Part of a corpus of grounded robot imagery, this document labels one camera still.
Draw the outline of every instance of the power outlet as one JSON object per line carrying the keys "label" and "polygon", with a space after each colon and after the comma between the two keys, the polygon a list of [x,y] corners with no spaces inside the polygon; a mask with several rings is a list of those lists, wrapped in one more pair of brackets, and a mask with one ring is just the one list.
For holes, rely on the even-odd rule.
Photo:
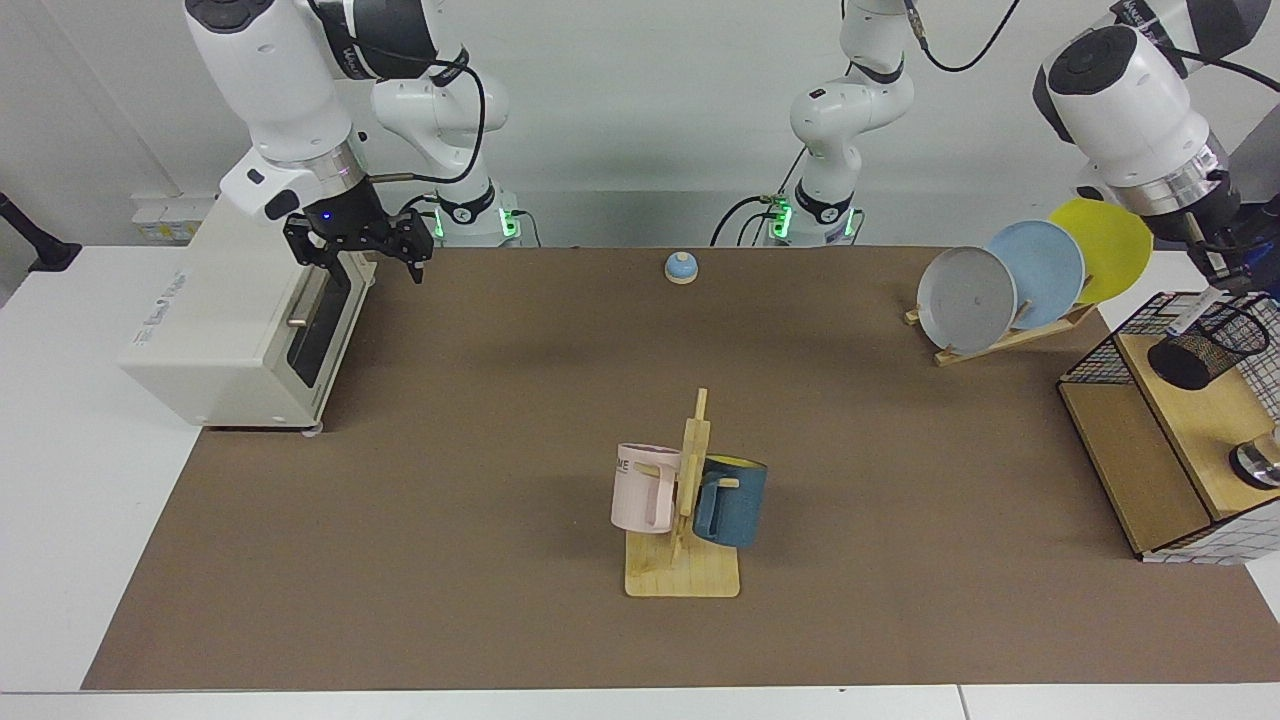
{"label": "power outlet", "polygon": [[214,206],[215,197],[182,195],[178,197],[133,197],[137,211],[133,225],[146,245],[180,247],[191,242],[200,223]]}

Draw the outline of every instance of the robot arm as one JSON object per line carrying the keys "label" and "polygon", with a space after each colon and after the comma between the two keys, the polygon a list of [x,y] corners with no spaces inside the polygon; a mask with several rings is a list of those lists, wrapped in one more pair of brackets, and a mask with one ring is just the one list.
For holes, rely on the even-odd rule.
{"label": "robot arm", "polygon": [[[285,220],[300,263],[329,268],[338,252],[378,250],[404,261],[421,282],[447,224],[481,238],[512,234],[477,152],[480,101],[474,91],[456,91],[470,56],[442,20],[443,1],[186,0],[196,46],[253,142],[223,178],[223,193],[259,222]],[[417,211],[383,209],[349,142],[352,120],[334,87],[338,73],[387,79],[374,90],[379,118],[419,147],[439,176],[447,217],[435,232]],[[497,83],[488,92],[486,105],[495,111],[485,127],[497,129],[506,120],[506,99]],[[458,217],[467,222],[453,222]]]}
{"label": "robot arm", "polygon": [[1280,258],[1262,263],[1270,245],[1260,241],[1275,229],[1275,213],[1240,217],[1230,159],[1183,83],[1202,65],[1167,49],[1220,59],[1253,40],[1268,8],[1270,0],[1119,3],[1048,59],[1034,91],[1041,113],[1089,158],[1088,172],[1103,186],[1079,192],[1187,243],[1210,282],[1233,292],[1277,279]]}
{"label": "robot arm", "polygon": [[788,245],[844,238],[863,160],[854,141],[901,118],[915,100],[905,72],[910,26],[902,0],[849,0],[841,46],[850,72],[801,95],[791,128],[808,152],[800,181],[788,188]]}

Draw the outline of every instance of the blue mug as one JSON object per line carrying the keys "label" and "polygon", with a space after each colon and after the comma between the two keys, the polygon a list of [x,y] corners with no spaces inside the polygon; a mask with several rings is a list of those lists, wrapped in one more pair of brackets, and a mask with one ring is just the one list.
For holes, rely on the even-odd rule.
{"label": "blue mug", "polygon": [[728,547],[750,547],[760,524],[769,469],[753,460],[708,455],[694,534]]}

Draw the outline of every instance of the brown tabletop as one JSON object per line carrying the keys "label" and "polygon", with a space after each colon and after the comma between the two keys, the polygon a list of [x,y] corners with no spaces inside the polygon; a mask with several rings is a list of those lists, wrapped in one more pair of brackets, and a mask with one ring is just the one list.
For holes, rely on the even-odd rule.
{"label": "brown tabletop", "polygon": [[[1142,565],[1053,382],[938,369],[933,250],[440,251],[380,268],[315,439],[201,436],[86,689],[1280,680],[1244,568]],[[771,466],[731,601],[630,600],[618,442]]]}

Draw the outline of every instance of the yellow plate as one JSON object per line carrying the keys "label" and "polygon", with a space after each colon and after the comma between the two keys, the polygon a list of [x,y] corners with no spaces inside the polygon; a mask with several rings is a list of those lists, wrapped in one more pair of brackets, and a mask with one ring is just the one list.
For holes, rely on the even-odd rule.
{"label": "yellow plate", "polygon": [[1107,202],[1076,197],[1048,217],[1071,233],[1084,254],[1088,283],[1080,302],[1111,300],[1133,287],[1151,261],[1155,241],[1142,218]]}

